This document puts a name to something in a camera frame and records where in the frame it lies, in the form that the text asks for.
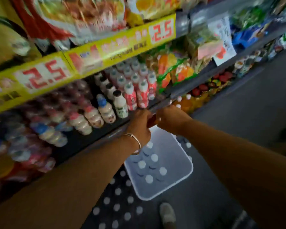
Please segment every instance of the foot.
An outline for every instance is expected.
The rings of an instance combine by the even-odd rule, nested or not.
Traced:
[[[174,209],[167,202],[160,205],[160,216],[163,224],[176,222]]]

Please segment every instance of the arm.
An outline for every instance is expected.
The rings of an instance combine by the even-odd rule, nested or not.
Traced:
[[[149,115],[137,111],[126,131],[142,146],[150,140]],[[137,141],[124,135],[78,154],[2,203],[0,229],[79,229],[111,178],[138,149]]]
[[[286,157],[193,120],[171,105],[158,126],[187,138],[261,228],[286,228]]]

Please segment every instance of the red number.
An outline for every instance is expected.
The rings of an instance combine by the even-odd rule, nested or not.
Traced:
[[[168,24],[170,24],[170,22],[171,22],[171,20],[166,21],[164,23],[165,32],[167,32],[168,30],[170,31],[167,35],[165,35],[166,38],[172,35],[172,28],[171,27],[167,28],[167,26],[168,26]]]
[[[51,74],[56,73],[56,72],[59,72],[59,73],[61,74],[61,75],[58,76],[58,77],[54,77],[54,79],[55,79],[56,81],[58,81],[58,80],[63,79],[64,77],[66,77],[66,75],[65,75],[64,71],[63,71],[61,68],[52,69],[51,66],[52,66],[52,65],[55,65],[55,64],[57,64],[56,60],[52,60],[52,61],[50,61],[50,62],[46,62],[44,65],[46,66],[46,68],[49,70],[49,72],[50,72]]]
[[[161,33],[160,25],[154,26],[154,30],[158,30],[158,32],[155,33],[155,42],[161,40],[161,37],[157,38],[157,35]]]
[[[38,84],[36,81],[42,79],[41,74],[38,72],[38,70],[36,68],[32,68],[29,70],[26,70],[23,72],[24,75],[29,75],[29,74],[33,74],[34,77],[33,78],[29,78],[29,81],[31,82],[31,84],[34,86],[34,88],[39,89],[42,88],[44,86],[47,85],[46,82],[41,82],[40,84]]]

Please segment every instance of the bangle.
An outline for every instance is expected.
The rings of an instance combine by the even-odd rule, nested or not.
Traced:
[[[141,143],[140,143],[140,141],[139,141],[133,134],[131,134],[131,133],[124,133],[123,135],[134,138],[134,139],[138,142],[138,144],[139,144],[139,149],[138,149],[138,150],[141,149]]]

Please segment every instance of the price tag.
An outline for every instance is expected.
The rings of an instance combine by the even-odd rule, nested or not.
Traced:
[[[161,42],[173,36],[175,32],[175,21],[173,18],[163,20],[155,25],[149,26],[149,36],[152,44]]]
[[[20,84],[26,87],[27,92],[33,94],[68,79],[71,73],[61,57],[55,56],[47,61],[18,70],[14,76]]]

